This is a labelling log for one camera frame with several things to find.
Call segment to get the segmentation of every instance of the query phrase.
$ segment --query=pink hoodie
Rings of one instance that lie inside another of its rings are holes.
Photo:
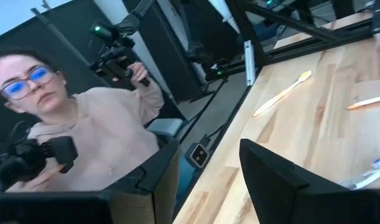
[[[154,134],[143,127],[164,104],[154,81],[135,91],[98,87],[73,97],[79,107],[76,123],[38,123],[29,134],[39,143],[59,136],[71,136],[75,142],[78,158],[73,168],[53,176],[50,191],[101,190],[158,151]],[[46,169],[56,165],[55,159],[48,159]]]

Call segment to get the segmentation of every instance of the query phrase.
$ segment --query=woman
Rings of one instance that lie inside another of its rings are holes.
[[[19,182],[7,192],[101,190],[117,181],[158,150],[156,137],[143,124],[155,118],[164,104],[161,90],[141,63],[128,68],[134,91],[92,88],[67,95],[67,81],[48,60],[31,50],[0,53],[0,96],[17,113],[30,113],[41,122],[29,138],[39,143],[71,136],[78,158],[66,174],[48,159],[34,180]],[[150,85],[139,82],[147,78]]]

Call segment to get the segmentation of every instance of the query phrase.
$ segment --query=wooden table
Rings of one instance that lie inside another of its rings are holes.
[[[328,26],[337,29],[368,17],[355,14]],[[295,35],[276,47],[305,38]],[[369,39],[264,67],[174,223],[258,223],[239,162],[242,138],[334,182],[369,170],[380,156],[380,103],[347,107],[380,96],[379,57]],[[313,74],[306,82],[252,118],[308,70]],[[380,187],[380,180],[373,187]]]

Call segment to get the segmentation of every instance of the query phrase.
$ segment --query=dark hair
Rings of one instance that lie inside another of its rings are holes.
[[[26,49],[22,47],[9,47],[8,49],[0,50],[0,59],[10,56],[10,55],[24,55],[24,56],[32,57],[44,63],[45,65],[49,66],[53,70],[53,72],[58,71],[58,69],[56,68],[54,64],[52,64],[46,57],[44,57],[42,54],[38,53],[34,49]],[[0,92],[0,100],[3,100],[4,102],[6,102],[7,100],[4,96],[2,96],[1,92]]]

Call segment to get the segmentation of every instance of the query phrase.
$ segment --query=woman's hand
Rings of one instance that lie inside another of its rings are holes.
[[[28,182],[17,182],[6,192],[44,192],[49,186],[50,179],[63,168],[63,165],[58,165],[52,169],[40,173],[33,180]]]
[[[148,77],[148,71],[141,62],[135,62],[129,65],[127,68],[133,71],[133,76],[131,78],[132,82],[140,82],[141,80]]]

